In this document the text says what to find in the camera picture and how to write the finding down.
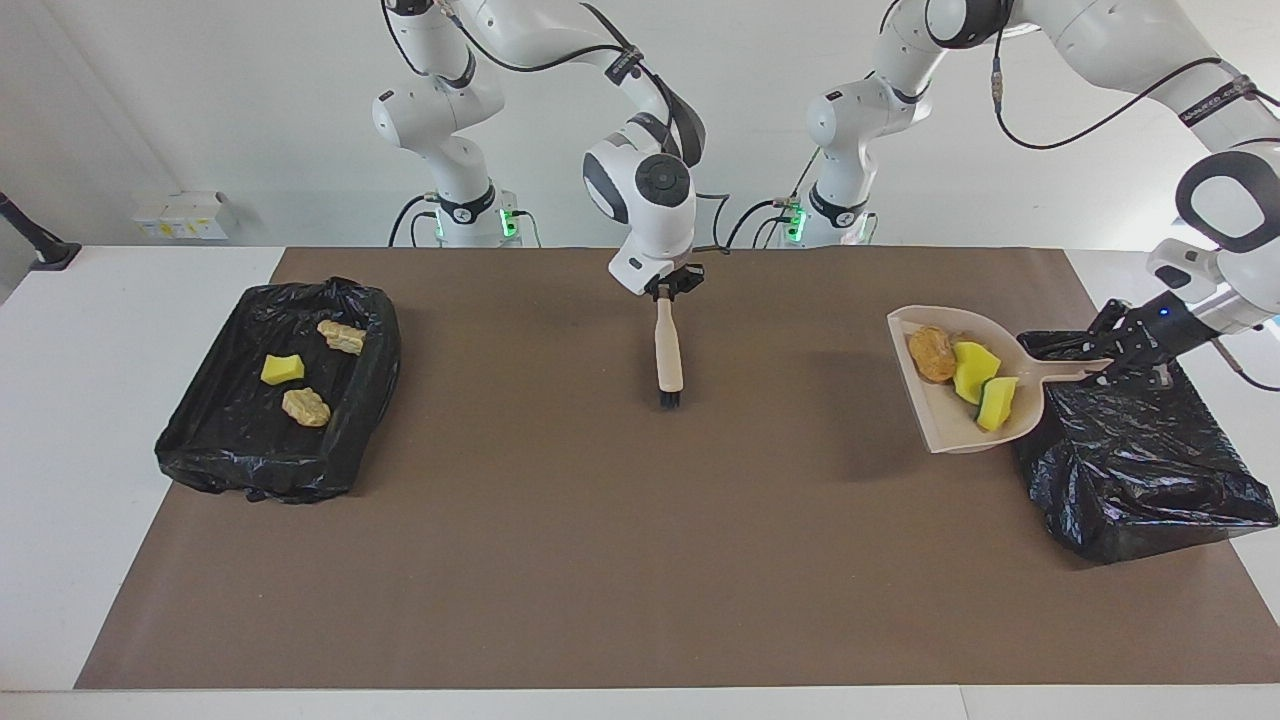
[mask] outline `scoop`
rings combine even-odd
[[[984,432],[974,421],[978,409],[956,395],[951,383],[934,384],[915,369],[908,350],[908,338],[915,331],[934,325],[952,337],[966,338],[987,346],[1001,360],[1000,377],[1018,378],[1012,414],[997,432]],[[1023,350],[1018,338],[995,320],[955,307],[911,305],[888,315],[888,328],[897,352],[899,370],[911,396],[911,407],[920,425],[924,445],[933,454],[964,455],[982,452],[1012,442],[1039,424],[1044,414],[1044,383],[1074,383],[1105,370],[1111,360],[1089,363],[1046,363]]]

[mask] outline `black pole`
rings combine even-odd
[[[9,220],[9,224],[17,228],[36,249],[36,261],[31,264],[32,270],[63,270],[81,251],[78,242],[63,242],[56,234],[37,225],[3,192],[0,192],[0,217]]]

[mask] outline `black trash bag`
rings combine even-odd
[[[1038,354],[1083,333],[1027,333]],[[1176,364],[1169,389],[1048,384],[1044,418],[1014,443],[1050,533],[1097,562],[1123,562],[1207,544],[1280,524],[1199,392]]]
[[[330,350],[320,320],[366,331],[364,352]],[[250,288],[156,442],[160,469],[202,492],[242,489],[251,502],[349,492],[396,389],[399,354],[396,309],[380,290],[340,278]],[[306,378],[268,386],[268,355],[301,355]],[[285,391],[305,387],[333,410],[326,428],[303,428],[280,409]]]

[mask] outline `table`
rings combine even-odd
[[[6,717],[708,716],[1098,717],[1271,712],[1280,688],[812,688],[628,692],[68,693],[166,483],[150,452],[210,338],[244,287],[266,282],[278,249],[87,249],[63,274],[28,278],[0,309],[0,696]],[[1096,302],[1157,286],[1138,254],[1073,252]],[[169,297],[161,305],[154,297]],[[180,327],[165,323],[187,318]],[[163,343],[148,328],[165,327]],[[1260,375],[1280,338],[1230,341]],[[1280,398],[1252,391],[1211,350],[1185,361],[1253,471],[1280,479],[1270,429]],[[111,407],[129,411],[102,421]],[[68,484],[68,478],[101,482]],[[1280,533],[1236,542],[1272,612]]]

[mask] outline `brown table mat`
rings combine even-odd
[[[1230,544],[1094,568],[1010,450],[924,451],[884,315],[1082,327],[1064,254],[708,258],[676,309],[677,413],[653,305],[609,256],[289,250],[276,282],[343,275],[398,307],[361,484],[315,507],[174,487],[77,687],[1280,682]]]

